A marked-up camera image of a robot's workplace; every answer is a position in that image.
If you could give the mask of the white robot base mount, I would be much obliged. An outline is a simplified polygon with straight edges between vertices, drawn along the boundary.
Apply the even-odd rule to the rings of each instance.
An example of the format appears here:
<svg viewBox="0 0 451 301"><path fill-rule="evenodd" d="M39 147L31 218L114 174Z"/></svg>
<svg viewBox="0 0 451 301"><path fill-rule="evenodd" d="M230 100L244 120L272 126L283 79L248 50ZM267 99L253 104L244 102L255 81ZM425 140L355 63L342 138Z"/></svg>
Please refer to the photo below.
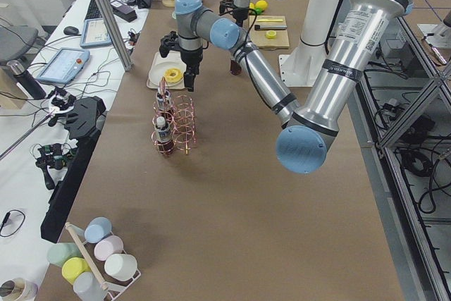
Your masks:
<svg viewBox="0 0 451 301"><path fill-rule="evenodd" d="M311 87L328 52L328 37L342 0L309 0L298 46L281 55L281 78L289 87Z"/></svg>

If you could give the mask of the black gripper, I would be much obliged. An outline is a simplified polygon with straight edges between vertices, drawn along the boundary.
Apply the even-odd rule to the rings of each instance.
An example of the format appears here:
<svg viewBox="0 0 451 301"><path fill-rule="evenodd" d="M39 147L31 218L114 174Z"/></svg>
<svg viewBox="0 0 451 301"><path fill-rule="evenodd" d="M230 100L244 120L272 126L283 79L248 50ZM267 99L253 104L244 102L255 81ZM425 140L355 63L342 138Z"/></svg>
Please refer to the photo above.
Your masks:
<svg viewBox="0 0 451 301"><path fill-rule="evenodd" d="M234 4L233 0L221 0L219 3L219 15L231 14L235 19L235 23L242 27L243 23L249 17L249 7L239 7Z"/></svg>
<svg viewBox="0 0 451 301"><path fill-rule="evenodd" d="M182 62L187 66L183 73L184 86L188 92L194 91L194 81L199 74L199 66L203 59L203 47L189 50L183 48L179 43L179 36L176 31L170 31L161 38L159 53L162 58L166 58L170 51L180 52Z"/></svg>

